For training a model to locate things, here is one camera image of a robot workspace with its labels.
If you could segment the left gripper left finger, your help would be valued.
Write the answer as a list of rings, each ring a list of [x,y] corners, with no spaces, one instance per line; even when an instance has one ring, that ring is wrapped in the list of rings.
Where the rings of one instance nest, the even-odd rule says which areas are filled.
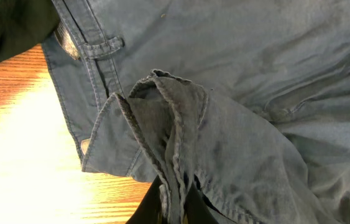
[[[161,180],[157,176],[134,214],[126,224],[161,224],[162,204],[160,199]]]

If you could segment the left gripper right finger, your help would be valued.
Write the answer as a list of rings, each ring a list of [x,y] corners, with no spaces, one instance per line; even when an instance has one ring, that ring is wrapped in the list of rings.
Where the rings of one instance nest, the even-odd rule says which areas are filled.
[[[218,224],[208,207],[198,193],[194,184],[191,185],[185,200],[185,221],[187,224]]]

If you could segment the dark blue denim shorts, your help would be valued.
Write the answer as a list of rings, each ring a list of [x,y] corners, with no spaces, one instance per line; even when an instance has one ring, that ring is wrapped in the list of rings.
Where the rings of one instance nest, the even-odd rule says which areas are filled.
[[[83,172],[192,184],[218,223],[350,223],[350,0],[54,1]]]

